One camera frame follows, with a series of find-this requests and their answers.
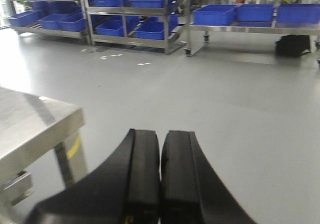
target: shelf post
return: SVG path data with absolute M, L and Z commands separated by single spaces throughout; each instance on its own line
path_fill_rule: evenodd
M 94 46 L 95 42 L 93 41 L 94 27 L 92 25 L 91 15 L 88 13 L 89 0 L 80 0 L 81 10 L 83 13 L 83 18 L 85 18 L 85 26 L 87 29 L 86 40 L 89 45 Z

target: yellow sticker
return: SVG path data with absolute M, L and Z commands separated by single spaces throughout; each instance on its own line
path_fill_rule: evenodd
M 80 147 L 80 144 L 81 144 L 81 139 L 80 139 L 80 136 L 78 135 L 75 139 L 73 147 L 68 151 L 68 153 L 66 155 L 68 157 L 68 159 L 71 159 L 74 157 L 74 155 L 77 153 L 77 151 Z

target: table leg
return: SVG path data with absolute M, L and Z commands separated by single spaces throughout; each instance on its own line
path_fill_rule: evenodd
M 0 188 L 0 224 L 14 224 L 17 222 L 18 218 L 12 208 L 11 202 Z
M 78 131 L 59 143 L 54 150 L 66 188 L 87 175 L 86 160 Z

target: epoxy floor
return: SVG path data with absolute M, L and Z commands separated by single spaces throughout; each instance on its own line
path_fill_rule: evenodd
M 279 38 L 212 33 L 211 43 L 187 58 L 183 49 L 164 55 L 107 45 L 89 53 L 78 40 L 18 37 L 5 29 L 0 86 L 83 107 L 90 171 L 129 128 L 155 130 L 161 146 L 168 130 L 195 131 L 213 168 L 258 224 L 318 224 L 317 54 L 276 57 Z M 192 40 L 200 47 L 202 33 L 193 32 Z M 15 207 L 22 218 L 64 188 L 53 152 L 27 170 L 34 193 Z

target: wheel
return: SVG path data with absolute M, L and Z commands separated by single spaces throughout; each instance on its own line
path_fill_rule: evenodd
M 317 51 L 320 50 L 320 42 L 317 42 L 317 41 L 315 42 L 315 48 Z
M 191 57 L 191 49 L 184 49 L 184 51 L 185 51 L 185 56 L 186 57 Z
M 209 35 L 204 35 L 203 39 L 204 39 L 204 43 L 209 43 Z

